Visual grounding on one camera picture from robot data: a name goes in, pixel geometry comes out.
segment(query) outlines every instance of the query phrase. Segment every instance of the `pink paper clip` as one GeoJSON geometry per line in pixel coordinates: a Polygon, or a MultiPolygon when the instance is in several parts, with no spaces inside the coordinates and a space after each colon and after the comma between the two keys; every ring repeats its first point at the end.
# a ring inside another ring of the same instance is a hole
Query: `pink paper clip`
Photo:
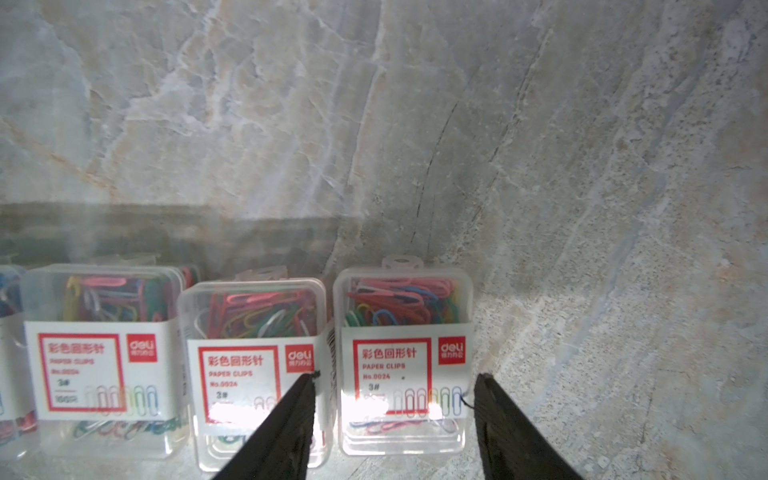
{"type": "Polygon", "coordinates": [[[85,286],[124,286],[128,280],[122,276],[86,276],[81,284],[85,286]]]}
{"type": "Polygon", "coordinates": [[[265,292],[265,293],[236,293],[234,295],[227,295],[224,298],[224,304],[226,306],[239,306],[239,305],[252,305],[254,303],[269,302],[276,296],[279,296],[281,292],[265,292]]]}
{"type": "Polygon", "coordinates": [[[358,286],[356,293],[361,298],[392,298],[399,300],[402,305],[407,306],[421,306],[424,304],[422,296],[413,292],[396,292],[394,290],[385,290],[374,286],[358,286]]]}
{"type": "Polygon", "coordinates": [[[192,278],[192,272],[190,269],[186,268],[185,266],[181,267],[181,272],[184,275],[184,283],[186,283],[184,288],[189,288],[194,285],[194,278],[192,278]]]}
{"type": "Polygon", "coordinates": [[[434,293],[440,299],[448,298],[454,290],[453,280],[446,278],[414,278],[411,284],[434,293]]]}
{"type": "Polygon", "coordinates": [[[360,280],[359,286],[373,286],[375,288],[391,289],[408,286],[411,284],[409,278],[366,278],[360,280]]]}

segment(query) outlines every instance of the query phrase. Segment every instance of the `crack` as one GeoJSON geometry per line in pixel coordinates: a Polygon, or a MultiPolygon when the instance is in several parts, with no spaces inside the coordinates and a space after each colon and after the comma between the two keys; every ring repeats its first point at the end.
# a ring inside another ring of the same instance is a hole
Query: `crack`
{"type": "MultiPolygon", "coordinates": [[[[435,189],[437,190],[440,187],[440,179],[437,180],[437,185],[435,186],[435,189]]],[[[426,257],[429,258],[429,246],[432,244],[432,231],[435,228],[435,207],[432,206],[432,216],[429,219],[429,236],[427,237],[427,251],[426,251],[426,257]]]]}
{"type": "Polygon", "coordinates": [[[438,150],[438,147],[440,146],[440,142],[442,141],[442,136],[445,134],[445,129],[448,128],[448,123],[451,121],[451,117],[453,117],[453,112],[456,111],[456,107],[458,107],[458,103],[461,100],[462,100],[462,97],[459,97],[456,103],[453,104],[451,113],[449,113],[448,118],[445,119],[445,124],[442,126],[442,130],[440,130],[440,135],[437,137],[437,143],[435,143],[435,148],[432,149],[432,156],[430,156],[429,164],[427,165],[427,173],[424,175],[424,181],[422,182],[422,190],[419,193],[419,205],[416,207],[416,218],[419,218],[419,211],[421,211],[422,209],[422,199],[424,197],[424,189],[426,188],[426,185],[427,185],[427,179],[429,178],[429,169],[432,168],[432,163],[435,161],[435,155],[437,155],[437,150],[438,150]]]}
{"type": "MultiPolygon", "coordinates": [[[[515,109],[512,112],[512,117],[510,121],[508,121],[504,125],[504,128],[502,129],[502,134],[499,137],[498,144],[496,145],[496,148],[494,148],[493,153],[491,154],[491,157],[488,159],[488,163],[491,165],[493,165],[496,162],[496,159],[498,157],[498,152],[501,150],[502,146],[504,146],[505,144],[511,143],[510,141],[507,140],[507,134],[511,129],[514,130],[515,127],[520,122],[520,111],[525,102],[525,98],[528,96],[528,87],[531,84],[533,72],[536,69],[536,65],[538,65],[538,62],[541,60],[541,57],[544,55],[545,48],[547,47],[547,45],[549,45],[549,41],[552,36],[552,33],[553,33],[552,28],[549,28],[547,30],[547,33],[544,35],[544,38],[541,40],[541,43],[539,43],[536,49],[536,54],[534,55],[533,59],[531,59],[531,62],[528,64],[528,67],[525,69],[525,73],[523,74],[523,79],[520,82],[520,86],[518,87],[518,93],[515,99],[515,109]]],[[[483,190],[477,190],[478,194],[480,194],[482,191],[486,193],[484,196],[484,200],[480,203],[480,206],[472,215],[472,219],[467,223],[465,228],[465,234],[467,234],[467,232],[469,231],[472,231],[472,227],[475,225],[475,221],[480,216],[480,213],[485,209],[486,206],[490,204],[491,195],[489,192],[492,190],[493,186],[495,185],[496,180],[498,179],[498,174],[499,172],[496,172],[496,175],[494,175],[493,179],[491,180],[491,182],[488,184],[487,187],[485,187],[483,190]]]]}
{"type": "Polygon", "coordinates": [[[656,382],[657,382],[657,379],[656,377],[654,377],[654,386],[650,390],[650,398],[648,399],[648,408],[645,409],[645,421],[643,422],[643,433],[640,437],[640,444],[645,443],[645,436],[646,436],[647,427],[648,427],[648,417],[650,417],[650,407],[654,404],[654,393],[656,393],[656,382]]]}
{"type": "Polygon", "coordinates": [[[346,480],[349,480],[350,478],[354,477],[354,476],[355,476],[355,474],[357,473],[357,471],[358,471],[358,470],[360,470],[360,469],[362,468],[362,466],[363,466],[363,465],[364,465],[364,464],[365,464],[367,461],[368,461],[368,459],[366,458],[365,460],[363,460],[362,462],[360,462],[360,465],[357,465],[357,468],[355,468],[355,471],[354,471],[354,472],[352,472],[352,474],[351,474],[349,477],[347,477],[347,478],[346,478],[346,480]]]}

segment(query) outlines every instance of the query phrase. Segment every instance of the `marble surface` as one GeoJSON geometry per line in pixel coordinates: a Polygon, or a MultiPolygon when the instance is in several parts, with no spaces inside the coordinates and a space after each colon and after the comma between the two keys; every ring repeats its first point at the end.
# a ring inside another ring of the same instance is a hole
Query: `marble surface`
{"type": "MultiPolygon", "coordinates": [[[[25,263],[465,268],[492,372],[585,478],[768,478],[764,0],[4,0],[25,263]]],[[[199,478],[32,455],[2,478],[199,478]]],[[[461,455],[310,478],[481,478],[461,455]]]]}

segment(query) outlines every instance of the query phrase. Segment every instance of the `red border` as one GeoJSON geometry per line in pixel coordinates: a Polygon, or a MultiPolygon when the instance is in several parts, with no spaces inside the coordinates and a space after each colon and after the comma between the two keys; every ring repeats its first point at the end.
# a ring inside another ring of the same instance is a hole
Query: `red border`
{"type": "Polygon", "coordinates": [[[275,357],[275,388],[277,389],[277,401],[280,401],[280,357],[278,353],[279,347],[275,346],[201,346],[197,347],[197,358],[200,360],[200,384],[203,386],[203,407],[205,408],[205,422],[207,424],[216,425],[222,423],[232,422],[219,422],[213,420],[208,415],[208,389],[205,381],[205,362],[203,361],[203,353],[205,352],[243,352],[248,350],[272,350],[272,354],[275,357]]]}
{"type": "Polygon", "coordinates": [[[126,413],[128,405],[123,398],[123,408],[99,409],[98,407],[54,407],[51,403],[51,386],[48,383],[48,365],[45,362],[45,345],[43,340],[51,339],[112,339],[114,340],[114,351],[118,360],[118,381],[120,383],[120,392],[125,391],[125,382],[123,380],[123,363],[120,352],[120,335],[117,333],[38,333],[38,344],[40,346],[40,357],[42,359],[43,376],[45,378],[45,397],[48,400],[48,411],[50,412],[99,412],[99,413],[126,413]]]}
{"type": "MultiPolygon", "coordinates": [[[[374,340],[353,340],[352,341],[352,354],[355,360],[355,399],[360,399],[360,375],[357,358],[357,346],[358,345],[376,345],[376,344],[390,344],[390,343],[426,343],[427,344],[427,394],[432,390],[432,338],[421,339],[374,339],[374,340]]],[[[415,410],[418,414],[429,414],[429,405],[424,410],[415,410]]],[[[401,415],[400,413],[389,410],[386,415],[401,415]]]]}

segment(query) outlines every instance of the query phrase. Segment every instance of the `colorful paper clips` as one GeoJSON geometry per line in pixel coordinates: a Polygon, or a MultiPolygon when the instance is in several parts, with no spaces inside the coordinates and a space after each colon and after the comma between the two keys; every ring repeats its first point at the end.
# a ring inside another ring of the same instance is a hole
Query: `colorful paper clips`
{"type": "Polygon", "coordinates": [[[65,322],[163,322],[172,312],[170,279],[70,276],[64,295],[65,322]]]}
{"type": "Polygon", "coordinates": [[[443,432],[454,434],[458,432],[458,423],[454,419],[443,420],[403,420],[400,422],[352,422],[349,424],[353,429],[365,429],[366,435],[385,435],[408,427],[423,427],[430,424],[433,427],[440,428],[443,432]]]}
{"type": "Polygon", "coordinates": [[[208,339],[312,336],[316,324],[315,296],[308,289],[214,294],[195,319],[195,329],[208,339]]]}
{"type": "Polygon", "coordinates": [[[91,433],[97,433],[102,437],[133,440],[136,435],[142,432],[148,432],[153,435],[165,435],[166,432],[172,432],[182,426],[180,418],[168,420],[167,422],[83,421],[79,422],[78,426],[74,428],[73,438],[79,440],[91,433]]]}
{"type": "Polygon", "coordinates": [[[456,283],[449,278],[365,278],[353,282],[349,326],[458,323],[456,283]]]}

